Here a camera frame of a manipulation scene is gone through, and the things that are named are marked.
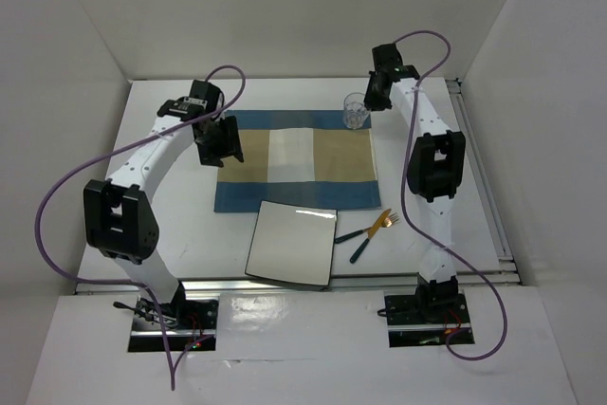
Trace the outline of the clear drinking glass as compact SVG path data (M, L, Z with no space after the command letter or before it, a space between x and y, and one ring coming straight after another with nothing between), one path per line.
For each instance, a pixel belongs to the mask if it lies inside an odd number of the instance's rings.
M364 104L364 94L352 92L343 101L342 119L344 125L351 130L361 129L368 119L369 111Z

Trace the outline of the blue beige white placemat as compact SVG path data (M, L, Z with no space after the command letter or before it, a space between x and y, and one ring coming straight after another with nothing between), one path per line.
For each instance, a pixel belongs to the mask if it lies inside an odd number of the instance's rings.
M262 202L337 211L381 205L372 122L346 126L340 110L233 110L243 161L217 173L217 213L257 212Z

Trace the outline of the square white black-rimmed plate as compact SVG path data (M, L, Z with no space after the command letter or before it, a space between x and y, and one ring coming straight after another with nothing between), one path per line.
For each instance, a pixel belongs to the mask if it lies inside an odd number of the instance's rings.
M293 285L329 285L338 213L261 203L248 252L249 277Z

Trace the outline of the gold fork green handle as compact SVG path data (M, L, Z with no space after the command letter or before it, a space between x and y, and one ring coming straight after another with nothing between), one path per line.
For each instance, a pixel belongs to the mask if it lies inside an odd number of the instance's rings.
M390 213L389 215L387 215L381 222L381 224L379 225L381 228L390 228L392 225L396 224L399 221L399 216L397 213L393 212ZM355 238L359 235L365 234L367 233L371 228L365 228L365 229L361 229L361 230L355 230L352 231L350 233L338 236L335 238L334 243L335 244L340 244L343 243L347 240L350 240L352 238Z

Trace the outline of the gold knife green handle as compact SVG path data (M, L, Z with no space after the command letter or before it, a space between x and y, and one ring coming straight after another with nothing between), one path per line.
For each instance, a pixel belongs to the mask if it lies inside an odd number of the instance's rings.
M356 251L352 254L352 256L349 259L349 262L351 264L354 264L359 259L360 255L364 252L364 250L370 243L371 239L375 236L377 231L382 227L383 222L390 215L390 213L391 213L391 209L385 210L377 218L377 220L374 222L374 224L371 226L371 228L367 231L366 239L360 244L360 246L356 249Z

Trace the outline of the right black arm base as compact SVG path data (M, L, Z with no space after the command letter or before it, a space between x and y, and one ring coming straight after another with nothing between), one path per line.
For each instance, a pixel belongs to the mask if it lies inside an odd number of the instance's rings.
M384 306L377 311L387 324L391 348L475 343L468 303L460 293L453 304L424 313L414 295L385 295Z

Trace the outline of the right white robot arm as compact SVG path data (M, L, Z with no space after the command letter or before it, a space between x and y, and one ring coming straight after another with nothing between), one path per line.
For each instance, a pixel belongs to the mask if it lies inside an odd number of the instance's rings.
M466 138L439 116L420 86L420 75L403 64L395 44L372 49L364 105L369 111L397 108L413 135L404 183L418 209L415 225L428 240L417 273L414 311L425 322L438 322L456 304L457 272L452 246L451 210L464 171Z

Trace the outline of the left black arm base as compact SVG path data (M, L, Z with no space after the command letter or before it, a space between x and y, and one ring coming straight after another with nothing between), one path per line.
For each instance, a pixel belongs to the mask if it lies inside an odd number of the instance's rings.
M171 352L210 352L216 348L216 327L219 301L186 301L178 316L163 312L160 318L150 301L139 298L135 304L113 302L116 309L133 314L127 351L129 353L158 353L164 351L160 328L162 318Z

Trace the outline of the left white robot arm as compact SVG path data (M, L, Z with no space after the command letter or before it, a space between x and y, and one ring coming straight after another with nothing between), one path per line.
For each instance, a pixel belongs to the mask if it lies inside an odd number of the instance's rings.
M157 250L159 225L152 202L176 160L196 147L201 165L221 168L228 157L244 159L237 120L225 116L223 91L195 80L187 96L164 102L145 143L104 181L83 189L86 241L143 284L146 309L167 328L181 325L188 304L183 284Z

